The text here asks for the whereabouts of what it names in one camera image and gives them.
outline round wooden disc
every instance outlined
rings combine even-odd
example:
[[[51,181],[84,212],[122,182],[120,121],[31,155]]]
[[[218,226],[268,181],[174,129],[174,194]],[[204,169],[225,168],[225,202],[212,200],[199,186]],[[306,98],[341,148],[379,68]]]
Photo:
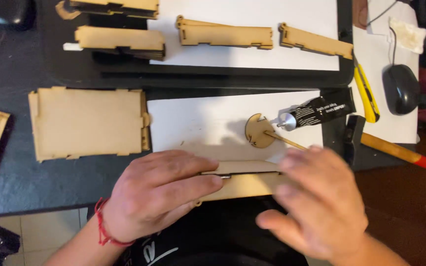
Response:
[[[252,146],[256,148],[269,147],[272,142],[275,141],[274,137],[271,137],[264,133],[269,130],[274,132],[274,128],[269,123],[269,120],[261,120],[262,114],[255,114],[249,118],[246,123],[246,138]]]

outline hand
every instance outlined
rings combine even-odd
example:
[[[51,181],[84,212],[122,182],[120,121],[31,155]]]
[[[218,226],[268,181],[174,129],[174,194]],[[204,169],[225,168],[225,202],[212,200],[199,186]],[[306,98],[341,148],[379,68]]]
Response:
[[[297,251],[334,261],[353,256],[368,226],[361,194],[347,164],[333,151],[311,146],[289,150],[280,169],[299,185],[283,184],[275,199],[288,212],[268,210],[257,225]]]
[[[198,176],[216,168],[218,161],[183,150],[133,160],[103,208],[108,234],[130,242],[175,223],[194,208],[197,199],[222,188],[220,177]]]

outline mouse cable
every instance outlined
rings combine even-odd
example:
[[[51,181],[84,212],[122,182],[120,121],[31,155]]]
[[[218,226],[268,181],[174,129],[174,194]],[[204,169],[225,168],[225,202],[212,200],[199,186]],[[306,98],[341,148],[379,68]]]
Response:
[[[395,1],[393,4],[391,4],[386,10],[384,10],[384,12],[382,12],[380,15],[378,15],[376,18],[372,19],[371,21],[369,21],[369,23],[366,25],[367,27],[369,27],[371,25],[372,22],[376,21],[377,19],[379,19],[380,17],[382,17],[385,13],[387,13],[391,8],[393,8],[397,2],[399,1]]]
[[[394,55],[392,56],[392,65],[395,65],[395,50],[397,48],[397,34],[395,33],[395,30],[392,27],[389,27],[389,29],[394,34]]]

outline red string bracelet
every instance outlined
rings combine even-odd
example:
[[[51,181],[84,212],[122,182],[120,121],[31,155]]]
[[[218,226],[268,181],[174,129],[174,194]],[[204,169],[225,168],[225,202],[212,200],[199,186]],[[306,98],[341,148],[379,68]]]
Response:
[[[104,246],[106,243],[111,243],[119,247],[128,247],[130,245],[133,245],[136,240],[131,241],[129,243],[123,243],[109,236],[108,233],[106,232],[106,229],[103,226],[103,214],[101,213],[101,209],[104,207],[105,203],[108,202],[108,200],[109,198],[107,198],[106,200],[103,200],[103,198],[99,198],[99,201],[95,205],[95,214],[98,217],[98,233],[99,233],[98,244]]]

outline hammer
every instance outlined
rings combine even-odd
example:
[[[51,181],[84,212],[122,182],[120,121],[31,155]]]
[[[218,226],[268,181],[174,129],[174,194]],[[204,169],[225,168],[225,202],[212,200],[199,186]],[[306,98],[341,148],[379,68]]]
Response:
[[[397,144],[387,142],[383,139],[363,132],[366,118],[362,116],[349,116],[345,132],[345,160],[349,165],[354,165],[354,158],[359,148],[359,144],[364,144],[370,148],[380,150],[409,163],[426,168],[426,157],[401,147]]]

